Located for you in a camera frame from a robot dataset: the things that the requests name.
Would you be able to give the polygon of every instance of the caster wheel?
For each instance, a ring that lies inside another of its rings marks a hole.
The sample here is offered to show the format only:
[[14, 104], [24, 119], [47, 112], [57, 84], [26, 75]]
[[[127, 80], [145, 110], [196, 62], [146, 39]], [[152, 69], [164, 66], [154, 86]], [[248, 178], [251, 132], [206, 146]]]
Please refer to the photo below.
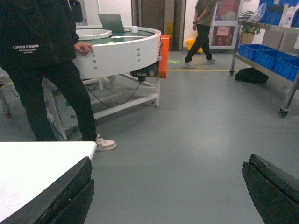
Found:
[[285, 118], [287, 114], [288, 114], [288, 111], [284, 111], [283, 109], [280, 108], [280, 110], [279, 110], [280, 117]]

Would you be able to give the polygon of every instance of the metal shelf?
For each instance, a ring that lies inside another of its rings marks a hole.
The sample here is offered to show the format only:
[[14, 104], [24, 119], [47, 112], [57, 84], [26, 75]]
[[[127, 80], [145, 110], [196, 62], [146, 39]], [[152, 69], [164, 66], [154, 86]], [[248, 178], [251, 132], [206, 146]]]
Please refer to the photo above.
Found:
[[239, 24], [243, 26], [257, 27], [260, 29], [271, 30], [279, 33], [299, 35], [299, 28], [295, 28], [295, 27], [280, 27], [276, 25], [264, 24], [259, 22], [249, 22], [245, 20], [239, 20]]
[[269, 70], [269, 69], [267, 69], [267, 68], [265, 68], [265, 67], [263, 67], [263, 66], [261, 66], [261, 65], [259, 65], [257, 63], [255, 63], [254, 61], [251, 61], [251, 60], [249, 60], [249, 59], [247, 59], [247, 58], [239, 55], [239, 53], [235, 53], [234, 57], [237, 58], [237, 59], [239, 59], [240, 61], [242, 61], [242, 62], [244, 62], [244, 63], [252, 66], [256, 70], [259, 70], [260, 72], [266, 74], [269, 77], [273, 77], [273, 78], [277, 79], [278, 81], [286, 82], [289, 85], [292, 84], [292, 81], [290, 81], [290, 80], [282, 77], [281, 75], [279, 75], [279, 74], [277, 74], [277, 73], [275, 73], [275, 72], [273, 72], [273, 71], [271, 71], [271, 70]]
[[[240, 25], [243, 25], [243, 26], [257, 27], [260, 29], [266, 29], [266, 30], [270, 30], [270, 31], [274, 31], [274, 32], [283, 33], [283, 34], [299, 35], [299, 28], [280, 27], [280, 26], [275, 26], [275, 25], [270, 25], [270, 24], [249, 22], [249, 21], [245, 21], [241, 18], [239, 18], [238, 22]], [[291, 105], [292, 99], [295, 95], [295, 92], [297, 91], [297, 89], [299, 87], [299, 71], [297, 72], [295, 80], [292, 82], [292, 81], [282, 77], [281, 75], [255, 63], [254, 61], [251, 61], [251, 60], [239, 55], [237, 53], [237, 51], [239, 49], [238, 48], [239, 40], [240, 40], [240, 26], [239, 26], [238, 37], [237, 37], [237, 42], [236, 42], [236, 46], [235, 46], [235, 53], [234, 53], [234, 56], [232, 59], [231, 67], [230, 67], [230, 74], [232, 75], [234, 73], [235, 60], [239, 59], [240, 61], [252, 66], [256, 70], [268, 75], [269, 77], [276, 79], [278, 82], [284, 82], [285, 84], [289, 85], [290, 90], [289, 90], [288, 94], [286, 95], [284, 103], [281, 105], [280, 110], [279, 110], [279, 115], [282, 118], [284, 118], [289, 112], [289, 107]]]

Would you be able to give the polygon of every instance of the black motor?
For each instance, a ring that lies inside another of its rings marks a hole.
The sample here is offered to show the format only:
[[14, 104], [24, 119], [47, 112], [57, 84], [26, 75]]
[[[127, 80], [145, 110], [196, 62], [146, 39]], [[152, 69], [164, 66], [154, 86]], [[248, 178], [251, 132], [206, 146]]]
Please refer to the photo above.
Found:
[[158, 75], [159, 61], [143, 69], [130, 72], [131, 76], [137, 77], [139, 82], [145, 82], [146, 77], [156, 77]]

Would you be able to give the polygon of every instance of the white cup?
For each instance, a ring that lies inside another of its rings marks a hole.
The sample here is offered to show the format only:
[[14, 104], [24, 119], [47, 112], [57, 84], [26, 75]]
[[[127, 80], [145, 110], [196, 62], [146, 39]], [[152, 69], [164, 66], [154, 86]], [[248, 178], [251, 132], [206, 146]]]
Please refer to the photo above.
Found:
[[138, 26], [132, 26], [131, 32], [132, 32], [132, 34], [137, 34], [138, 33]]

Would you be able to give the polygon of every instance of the laptop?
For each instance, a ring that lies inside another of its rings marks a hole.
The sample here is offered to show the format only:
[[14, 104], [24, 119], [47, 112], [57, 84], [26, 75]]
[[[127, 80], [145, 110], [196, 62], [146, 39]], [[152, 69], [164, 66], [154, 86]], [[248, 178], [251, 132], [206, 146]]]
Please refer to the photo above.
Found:
[[118, 14], [99, 14], [103, 29], [111, 30], [112, 32], [125, 33], [130, 32], [130, 29], [124, 29], [121, 15]]

